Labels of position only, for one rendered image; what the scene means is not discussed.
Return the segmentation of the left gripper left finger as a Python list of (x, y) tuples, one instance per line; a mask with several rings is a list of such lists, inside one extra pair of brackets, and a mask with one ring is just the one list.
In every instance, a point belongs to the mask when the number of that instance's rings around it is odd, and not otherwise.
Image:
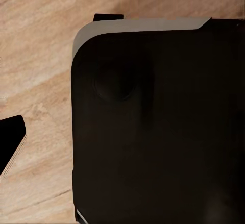
[(0, 120), (0, 175), (26, 135), (22, 115)]

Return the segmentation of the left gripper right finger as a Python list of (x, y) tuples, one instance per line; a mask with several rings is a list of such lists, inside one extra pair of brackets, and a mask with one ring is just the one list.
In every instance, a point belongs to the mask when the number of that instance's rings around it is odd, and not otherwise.
[(245, 155), (245, 116), (233, 115), (229, 133)]

